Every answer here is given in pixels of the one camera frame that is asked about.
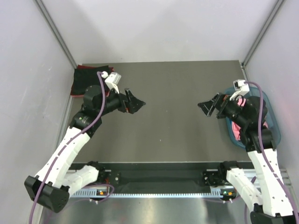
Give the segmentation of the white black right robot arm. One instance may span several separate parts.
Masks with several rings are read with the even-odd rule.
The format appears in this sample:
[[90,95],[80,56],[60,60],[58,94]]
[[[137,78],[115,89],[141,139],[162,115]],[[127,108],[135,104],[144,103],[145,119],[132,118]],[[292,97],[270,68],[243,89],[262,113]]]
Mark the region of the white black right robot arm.
[[240,127],[241,142],[254,166],[259,188],[248,179],[236,161],[219,164],[218,179],[231,184],[240,194],[253,224],[297,224],[299,211],[282,180],[272,132],[264,126],[268,112],[262,96],[251,96],[239,105],[229,95],[217,93],[211,100],[198,103],[209,117],[228,118]]

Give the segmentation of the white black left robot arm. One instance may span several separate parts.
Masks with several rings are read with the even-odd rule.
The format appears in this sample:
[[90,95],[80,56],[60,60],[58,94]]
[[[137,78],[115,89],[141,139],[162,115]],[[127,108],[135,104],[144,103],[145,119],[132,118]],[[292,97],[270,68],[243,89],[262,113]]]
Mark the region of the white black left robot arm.
[[26,178],[24,185],[31,200],[59,213],[78,190],[90,183],[103,184],[106,174],[94,161],[85,164],[77,174],[69,177],[66,174],[80,150],[102,124],[102,116],[115,110],[134,114],[144,105],[145,102],[136,98],[130,89],[125,89],[124,93],[110,90],[105,94],[99,85],[89,86],[81,109],[71,120],[54,154],[35,176]]

